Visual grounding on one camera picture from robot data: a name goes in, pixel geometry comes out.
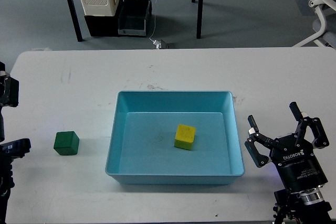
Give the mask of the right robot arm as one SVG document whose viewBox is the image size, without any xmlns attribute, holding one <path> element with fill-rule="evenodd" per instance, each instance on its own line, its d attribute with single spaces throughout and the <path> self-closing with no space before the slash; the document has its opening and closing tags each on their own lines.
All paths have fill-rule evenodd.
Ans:
<svg viewBox="0 0 336 224">
<path fill-rule="evenodd" d="M 298 122 L 295 132 L 269 138 L 260 133 L 250 115 L 251 128 L 245 146 L 257 167 L 274 163 L 284 185 L 274 193 L 275 223 L 282 223 L 285 218 L 296 223 L 332 223 L 332 207 L 320 191 L 328 180 L 313 152 L 315 148 L 327 147 L 328 137 L 319 118 L 303 115 L 295 102 L 289 107 Z"/>
</svg>

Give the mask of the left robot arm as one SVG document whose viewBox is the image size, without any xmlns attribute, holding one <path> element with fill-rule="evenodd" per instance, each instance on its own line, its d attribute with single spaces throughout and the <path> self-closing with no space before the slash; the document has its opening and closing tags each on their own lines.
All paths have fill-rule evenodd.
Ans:
<svg viewBox="0 0 336 224">
<path fill-rule="evenodd" d="M 17 107 L 19 104 L 19 82 L 6 71 L 1 62 L 1 108 Z M 12 172 L 14 159 L 22 158 L 29 153 L 30 139 L 5 141 L 4 119 L 1 117 L 1 223 L 6 222 L 7 204 L 11 189 L 15 186 Z"/>
</svg>

